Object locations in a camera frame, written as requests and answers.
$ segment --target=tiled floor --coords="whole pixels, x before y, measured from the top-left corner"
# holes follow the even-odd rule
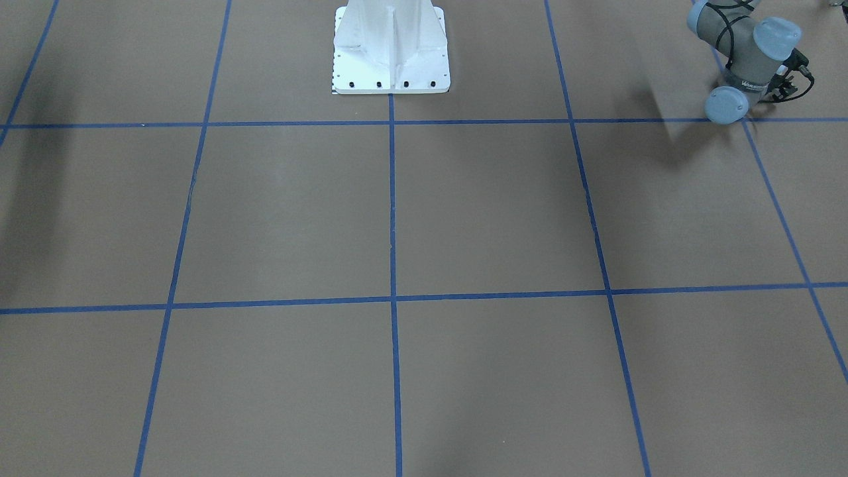
[[[0,3],[0,475],[844,475],[841,12],[716,126],[685,0],[441,0],[397,98],[342,1]]]

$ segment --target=light blue round cap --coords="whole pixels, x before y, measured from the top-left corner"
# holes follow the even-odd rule
[[[710,0],[699,0],[695,5],[692,5],[692,9],[689,10],[689,16],[686,17],[686,26],[688,26],[695,35],[698,34],[698,19],[700,18],[700,13],[709,2]]]
[[[704,103],[706,117],[717,124],[736,122],[742,119],[749,108],[745,94],[730,86],[720,86],[712,90]]]
[[[783,61],[801,40],[801,28],[787,19],[768,17],[754,27],[754,43],[775,61]]]

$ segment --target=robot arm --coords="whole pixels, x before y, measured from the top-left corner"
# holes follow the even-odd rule
[[[798,99],[815,80],[809,60],[795,48],[801,28],[782,18],[754,20],[750,14],[760,0],[700,0],[689,11],[687,25],[701,40],[728,58],[724,84],[712,90],[705,102],[706,116],[719,124],[741,119],[753,104],[782,103]],[[810,81],[800,95],[792,84],[792,71]]]

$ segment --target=white metal base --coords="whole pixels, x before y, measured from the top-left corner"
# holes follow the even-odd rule
[[[398,11],[385,1],[372,2],[378,7],[372,8],[368,0],[351,1],[336,11],[334,94],[446,93],[450,89],[444,11],[421,0],[406,4],[414,2],[425,5],[415,6],[423,8],[421,14]]]

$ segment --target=metal bracket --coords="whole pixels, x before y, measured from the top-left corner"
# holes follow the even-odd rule
[[[349,0],[335,24],[333,93],[450,89],[444,11],[430,0]]]

